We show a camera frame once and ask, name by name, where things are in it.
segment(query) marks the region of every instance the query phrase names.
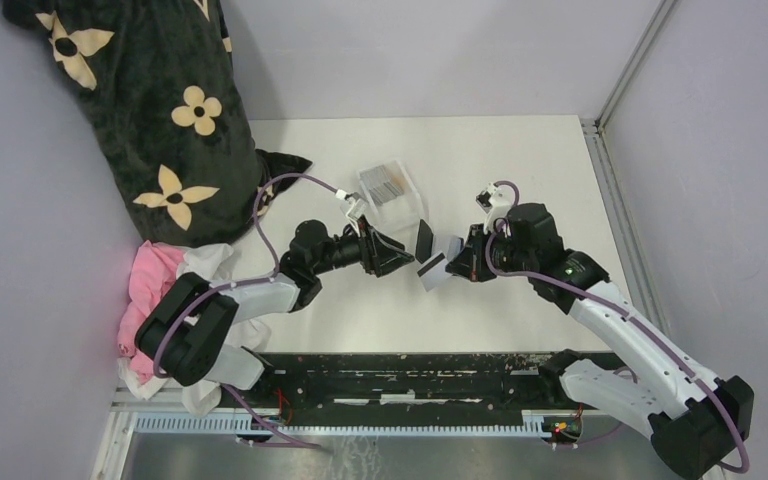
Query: metal frame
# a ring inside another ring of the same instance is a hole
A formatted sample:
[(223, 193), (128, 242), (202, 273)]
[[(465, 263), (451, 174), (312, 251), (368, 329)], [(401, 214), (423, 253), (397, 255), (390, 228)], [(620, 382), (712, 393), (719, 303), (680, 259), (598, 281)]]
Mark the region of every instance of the metal frame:
[(655, 39), (658, 37), (658, 34), (661, 32), (661, 29), (675, 10), (678, 3), (679, 0), (661, 0), (657, 10), (655, 10), (655, 14), (649, 21), (649, 25), (646, 26), (643, 36), (640, 37), (640, 41), (634, 48), (634, 52), (631, 54), (625, 67), (623, 67), (623, 71), (620, 74), (620, 78), (617, 80), (617, 84), (614, 86), (610, 95), (608, 95), (608, 100), (605, 102), (605, 106), (602, 107), (602, 111), (599, 113), (599, 118), (596, 119), (596, 126), (600, 132), (604, 132), (605, 126), (611, 120), (611, 116), (617, 108), (617, 104), (619, 104), (620, 100), (625, 95), (626, 88), (637, 74), (637, 71), (640, 70), (643, 60), (649, 54), (649, 50), (655, 43)]
[(620, 256), (620, 263), (625, 273), (629, 295), (634, 305), (658, 329), (670, 336), (669, 325), (663, 315), (660, 301), (652, 287), (652, 277), (643, 259), (640, 242), (631, 222), (631, 216), (623, 200), (619, 181), (608, 155), (603, 134), (593, 120), (585, 120), (581, 123), (587, 150), (593, 162), (593, 171), (596, 173), (596, 182), (602, 193), (602, 203), (608, 214), (608, 223), (614, 234), (614, 242)]

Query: black blanket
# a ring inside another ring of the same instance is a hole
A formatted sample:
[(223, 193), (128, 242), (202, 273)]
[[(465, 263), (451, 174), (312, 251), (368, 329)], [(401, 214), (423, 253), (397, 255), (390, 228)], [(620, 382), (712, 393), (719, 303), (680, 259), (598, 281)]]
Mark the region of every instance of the black blanket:
[(3, 14), (42, 34), (146, 240), (233, 242), (261, 185), (311, 165), (255, 150), (219, 0), (3, 0)]

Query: metal floor panel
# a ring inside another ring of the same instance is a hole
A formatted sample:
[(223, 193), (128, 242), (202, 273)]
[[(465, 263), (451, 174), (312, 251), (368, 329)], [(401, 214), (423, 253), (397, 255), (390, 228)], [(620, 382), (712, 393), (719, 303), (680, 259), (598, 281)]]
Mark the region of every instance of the metal floor panel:
[[(585, 436), (616, 422), (588, 418)], [(575, 451), (538, 439), (301, 437), (324, 451), (238, 444), (232, 436), (135, 433), (122, 478), (189, 480), (677, 480), (648, 442), (623, 429)]]

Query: pink cloth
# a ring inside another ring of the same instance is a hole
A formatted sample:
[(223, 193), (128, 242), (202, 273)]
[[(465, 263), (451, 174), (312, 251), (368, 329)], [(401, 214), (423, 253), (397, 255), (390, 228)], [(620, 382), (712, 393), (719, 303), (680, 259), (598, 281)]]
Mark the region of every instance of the pink cloth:
[(151, 380), (153, 362), (137, 350), (134, 339), (154, 307), (175, 283), (175, 272), (184, 261), (184, 251), (177, 247), (145, 242), (137, 250), (131, 267), (128, 295), (131, 303), (119, 322), (119, 354), (131, 358), (131, 370), (141, 383)]

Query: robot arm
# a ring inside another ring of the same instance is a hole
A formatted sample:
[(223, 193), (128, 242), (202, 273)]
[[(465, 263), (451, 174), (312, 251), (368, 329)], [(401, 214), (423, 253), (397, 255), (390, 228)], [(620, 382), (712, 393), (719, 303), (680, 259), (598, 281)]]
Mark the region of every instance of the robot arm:
[[(737, 446), (712, 396), (741, 439), (748, 437), (754, 401), (749, 385), (740, 377), (720, 379), (658, 331), (596, 261), (564, 248), (544, 205), (505, 205), (492, 185), (476, 200), (487, 219), (470, 227), (456, 255), (435, 245), (440, 242), (427, 225), (420, 229), (417, 257), (426, 260), (419, 275), (427, 290), (447, 275), (471, 282), (492, 280), (497, 273), (528, 276), (540, 297), (593, 331), (639, 379), (628, 381), (566, 350), (540, 368), (550, 391), (598, 408), (649, 438), (683, 478), (699, 478)], [(445, 261), (432, 265), (441, 255)]]
[[(340, 237), (308, 220), (296, 228), (290, 248), (273, 278), (242, 280), (201, 303), (195, 324), (181, 324), (172, 334), (160, 366), (183, 386), (206, 379), (250, 389), (263, 373), (261, 361), (243, 348), (225, 345), (232, 325), (269, 313), (301, 310), (322, 290), (318, 275), (361, 264), (376, 277), (413, 262), (399, 242), (381, 234), (360, 216)], [(140, 327), (136, 344), (154, 359), (164, 336), (184, 309), (211, 285), (194, 273), (182, 275)]]

